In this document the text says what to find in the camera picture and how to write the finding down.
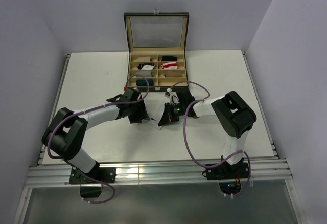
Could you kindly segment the white sock black stripes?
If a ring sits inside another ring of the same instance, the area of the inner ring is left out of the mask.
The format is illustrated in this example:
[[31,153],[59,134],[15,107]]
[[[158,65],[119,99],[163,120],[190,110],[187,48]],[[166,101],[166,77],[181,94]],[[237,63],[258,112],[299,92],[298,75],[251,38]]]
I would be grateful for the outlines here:
[[159,126],[160,119],[150,118],[149,124],[157,130],[161,130],[162,126]]

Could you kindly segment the brown ribbed sock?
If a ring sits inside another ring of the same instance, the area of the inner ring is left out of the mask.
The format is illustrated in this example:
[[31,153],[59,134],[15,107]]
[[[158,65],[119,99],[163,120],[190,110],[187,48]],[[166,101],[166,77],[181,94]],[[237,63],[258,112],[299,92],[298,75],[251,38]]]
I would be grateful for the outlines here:
[[179,78],[179,77],[184,77],[183,72],[178,72],[178,71],[173,71],[173,70],[168,70],[164,73],[164,77],[166,78]]

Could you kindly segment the red white striped sock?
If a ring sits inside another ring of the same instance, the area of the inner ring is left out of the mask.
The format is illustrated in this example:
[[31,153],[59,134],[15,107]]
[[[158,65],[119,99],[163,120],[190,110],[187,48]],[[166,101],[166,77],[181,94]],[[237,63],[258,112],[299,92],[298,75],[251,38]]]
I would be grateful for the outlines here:
[[175,70],[178,69],[178,65],[177,62],[163,62],[161,64],[161,68],[163,70],[167,69],[167,70]]

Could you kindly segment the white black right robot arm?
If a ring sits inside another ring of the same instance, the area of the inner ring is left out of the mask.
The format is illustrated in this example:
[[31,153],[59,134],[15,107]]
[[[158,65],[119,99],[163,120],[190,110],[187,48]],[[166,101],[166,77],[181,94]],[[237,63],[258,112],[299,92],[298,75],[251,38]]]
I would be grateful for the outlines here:
[[194,119],[216,116],[228,135],[226,149],[222,155],[226,162],[221,165],[221,172],[227,178],[234,177],[239,171],[237,163],[243,159],[248,132],[256,122],[255,112],[235,91],[230,91],[219,98],[203,99],[198,102],[188,88],[178,90],[176,95],[177,103],[174,102],[171,89],[167,89],[165,96],[170,101],[164,104],[158,127],[176,123],[183,115]]

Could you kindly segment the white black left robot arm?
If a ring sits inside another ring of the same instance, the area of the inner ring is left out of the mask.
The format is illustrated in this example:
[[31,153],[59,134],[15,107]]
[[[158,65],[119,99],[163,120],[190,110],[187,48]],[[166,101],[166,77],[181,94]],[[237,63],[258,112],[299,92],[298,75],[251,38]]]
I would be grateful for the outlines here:
[[81,177],[88,183],[98,180],[98,162],[82,149],[87,130],[102,123],[127,117],[131,124],[149,120],[144,97],[127,87],[123,94],[107,99],[102,105],[72,111],[66,107],[58,110],[42,136],[42,143],[49,152],[81,170]]

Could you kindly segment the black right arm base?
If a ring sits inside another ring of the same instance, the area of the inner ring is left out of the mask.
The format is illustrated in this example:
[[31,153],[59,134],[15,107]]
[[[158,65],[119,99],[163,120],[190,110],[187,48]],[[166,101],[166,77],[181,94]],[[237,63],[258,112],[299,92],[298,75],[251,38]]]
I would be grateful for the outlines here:
[[213,180],[228,180],[228,182],[219,183],[219,188],[223,195],[234,197],[241,193],[242,180],[247,179],[245,186],[250,182],[251,168],[248,162],[244,162],[244,158],[241,158],[236,164],[230,165],[228,162],[211,168],[205,169],[202,172],[202,176],[209,181]]

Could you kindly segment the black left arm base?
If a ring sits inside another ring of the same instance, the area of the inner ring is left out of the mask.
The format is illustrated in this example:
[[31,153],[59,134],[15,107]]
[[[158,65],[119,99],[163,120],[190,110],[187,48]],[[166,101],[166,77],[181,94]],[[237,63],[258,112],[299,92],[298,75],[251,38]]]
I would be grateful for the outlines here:
[[[115,188],[111,185],[115,183],[116,168],[100,167],[89,173],[83,173],[79,169],[72,168],[69,177],[70,185],[80,185],[80,196],[91,203],[112,200],[115,196]],[[107,200],[96,200],[102,194],[104,187],[112,190],[112,194]]]

